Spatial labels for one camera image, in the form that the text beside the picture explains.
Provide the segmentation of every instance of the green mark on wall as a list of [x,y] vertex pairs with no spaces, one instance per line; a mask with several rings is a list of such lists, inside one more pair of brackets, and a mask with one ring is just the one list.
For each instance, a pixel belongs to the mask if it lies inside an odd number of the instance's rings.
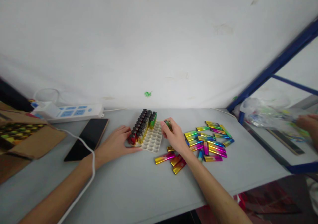
[[145,96],[146,97],[151,97],[151,93],[152,93],[152,91],[149,93],[149,92],[145,92]]

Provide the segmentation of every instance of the white power strip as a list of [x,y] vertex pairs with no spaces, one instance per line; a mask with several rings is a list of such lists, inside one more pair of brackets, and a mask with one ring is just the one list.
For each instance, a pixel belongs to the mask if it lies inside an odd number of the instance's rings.
[[[104,114],[103,114],[104,107],[102,104],[66,106],[66,107],[59,107],[59,109],[60,109],[60,112],[57,114],[55,118],[47,119],[47,121],[50,124],[89,120],[89,119],[104,117]],[[32,114],[35,116],[38,116],[36,112],[32,112]]]

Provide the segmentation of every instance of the cable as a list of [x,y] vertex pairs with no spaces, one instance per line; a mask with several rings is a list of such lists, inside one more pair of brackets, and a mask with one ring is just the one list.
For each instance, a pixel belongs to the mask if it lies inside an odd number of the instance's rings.
[[95,178],[95,152],[85,143],[85,141],[83,141],[82,138],[73,135],[71,132],[67,131],[67,130],[63,130],[63,129],[57,129],[60,131],[65,131],[66,133],[70,134],[72,137],[79,139],[84,146],[92,152],[93,154],[93,164],[92,164],[92,169],[93,169],[93,174],[92,177],[90,178],[90,181],[87,183],[87,185],[85,186],[85,188],[81,191],[81,193],[77,196],[77,198],[74,200],[74,202],[70,205],[70,207],[67,209],[67,211],[64,213],[64,215],[61,217],[60,221],[58,222],[58,224],[61,224],[65,218],[68,216],[68,214],[71,212],[71,210],[73,209],[73,207],[76,205],[76,203],[78,202],[78,200],[82,197],[82,195],[85,193],[86,189],[90,186],[90,184],[92,183],[93,179]]
[[33,94],[33,99],[37,101],[37,99],[36,99],[37,94],[38,94],[39,92],[43,91],[43,90],[54,90],[54,91],[57,92],[57,97],[56,97],[56,100],[55,100],[55,102],[54,102],[54,104],[57,105],[57,102],[58,102],[59,99],[60,99],[60,91],[57,90],[57,89],[55,89],[55,88],[42,88],[42,89],[40,89],[40,90],[37,90],[37,91]]
[[117,108],[117,109],[104,110],[104,111],[105,112],[111,112],[111,111],[117,111],[117,110],[127,110],[127,108]]
[[224,111],[222,111],[222,110],[220,110],[220,109],[217,109],[217,108],[210,108],[210,109],[218,110],[218,111],[220,111],[220,112],[223,112],[223,113],[225,113],[226,115],[230,115],[230,116],[234,117],[235,120],[237,120],[237,118],[236,118],[235,116],[233,116],[232,114],[230,114],[230,113],[224,112]]

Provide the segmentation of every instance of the rainbow lighter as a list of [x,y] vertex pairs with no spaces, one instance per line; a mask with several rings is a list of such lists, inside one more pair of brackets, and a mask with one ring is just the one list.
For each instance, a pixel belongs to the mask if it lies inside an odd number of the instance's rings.
[[220,147],[225,147],[221,142],[217,142],[217,141],[208,141],[208,144],[214,144]]
[[198,136],[198,140],[200,141],[215,141],[214,137],[205,137],[205,136]]
[[213,128],[210,128],[211,131],[215,132],[215,133],[219,133],[219,134],[226,134],[225,131],[221,131],[221,130],[218,130],[218,129],[213,129]]
[[199,134],[193,135],[193,136],[188,136],[186,137],[186,139],[188,140],[188,142],[195,140],[198,137]]
[[155,158],[155,163],[156,164],[160,164],[160,163],[162,163],[164,161],[167,161],[167,160],[175,158],[175,157],[176,157],[175,153],[167,153],[167,154],[165,154],[163,156]]
[[207,142],[203,142],[204,154],[209,155],[209,145]]
[[216,125],[216,126],[220,126],[218,123],[216,123],[216,122],[210,122],[210,121],[205,121],[205,123],[207,124],[207,125]]
[[222,161],[222,157],[220,156],[204,156],[205,162],[215,162],[215,161]]
[[169,130],[172,132],[172,126],[171,126],[170,121],[165,120],[164,122],[169,127]]
[[170,160],[170,164],[172,165],[172,167],[174,167],[177,163],[179,163],[180,160],[182,160],[181,155],[177,155],[172,160]]
[[184,133],[185,137],[192,136],[192,135],[196,135],[196,134],[199,134],[199,132],[197,132],[197,131],[190,131],[190,132]]
[[218,151],[226,153],[226,151],[225,151],[225,149],[223,147],[217,146],[215,144],[209,144],[209,150],[211,150],[211,149],[218,150]]
[[202,127],[196,128],[197,131],[208,130],[208,129],[210,129],[208,126],[202,126]]
[[203,141],[197,141],[197,140],[193,140],[193,141],[190,141],[190,142],[188,142],[188,141],[186,141],[186,143],[188,144],[188,146],[194,146],[194,145],[196,145],[196,144],[199,144],[199,143],[201,143],[201,142],[203,142]]
[[219,150],[215,150],[215,149],[209,149],[209,152],[212,152],[216,155],[220,155],[220,156],[223,156],[224,158],[227,158],[228,155],[222,151],[219,151]]
[[222,127],[222,129],[225,131],[225,134],[227,134],[228,137],[232,138],[232,136],[230,135],[230,133],[228,133],[228,131],[224,128],[223,125],[220,125],[220,127]]
[[168,151],[168,152],[173,152],[173,151],[175,151],[175,150],[174,150],[174,148],[172,148],[172,146],[167,146],[167,151]]
[[196,150],[198,150],[198,149],[201,149],[201,148],[203,148],[203,142],[202,142],[202,141],[201,141],[199,144],[196,144],[196,145],[191,146],[191,147],[190,147],[190,150],[191,150],[192,152],[194,152],[194,151],[196,151]]
[[213,129],[217,129],[217,130],[223,130],[221,127],[219,126],[214,126],[214,125],[208,125],[209,128],[213,128]]
[[204,157],[204,151],[203,151],[203,150],[199,150],[198,160],[199,160],[201,163],[203,162],[203,157]]
[[234,140],[232,138],[226,140],[225,142],[223,142],[223,145],[225,147],[228,147],[230,144],[232,144],[234,142]]
[[174,174],[176,175],[177,173],[179,173],[179,171],[184,167],[186,166],[186,162],[184,159],[182,159],[179,163],[177,163],[176,166],[174,166],[172,168],[172,171],[174,172]]
[[224,134],[214,134],[216,138],[224,138],[224,139],[228,139],[228,135],[224,135]]

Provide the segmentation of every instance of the phone screen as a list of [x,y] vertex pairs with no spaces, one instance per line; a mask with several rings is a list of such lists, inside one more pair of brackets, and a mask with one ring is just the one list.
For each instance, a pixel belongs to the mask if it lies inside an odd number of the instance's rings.
[[[107,124],[108,119],[89,120],[80,134],[80,138],[82,138],[92,150],[95,150],[106,130]],[[90,153],[85,145],[80,140],[77,140],[65,157],[64,162],[80,161]]]

